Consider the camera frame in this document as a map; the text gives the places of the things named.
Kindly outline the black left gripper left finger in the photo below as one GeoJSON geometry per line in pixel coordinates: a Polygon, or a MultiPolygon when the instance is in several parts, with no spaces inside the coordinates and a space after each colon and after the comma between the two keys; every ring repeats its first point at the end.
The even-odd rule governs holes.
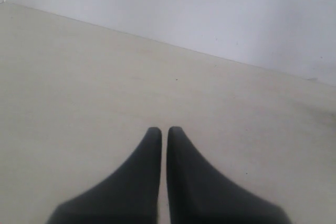
{"type": "Polygon", "coordinates": [[[129,158],[105,180],[60,204],[48,223],[157,223],[162,133],[148,128],[129,158]]]}

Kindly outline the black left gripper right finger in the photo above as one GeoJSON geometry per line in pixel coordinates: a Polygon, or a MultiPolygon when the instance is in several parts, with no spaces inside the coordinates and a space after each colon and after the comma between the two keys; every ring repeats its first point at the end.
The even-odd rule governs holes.
{"type": "Polygon", "coordinates": [[[167,136],[171,223],[290,223],[285,211],[238,186],[212,166],[181,127],[167,136]]]}

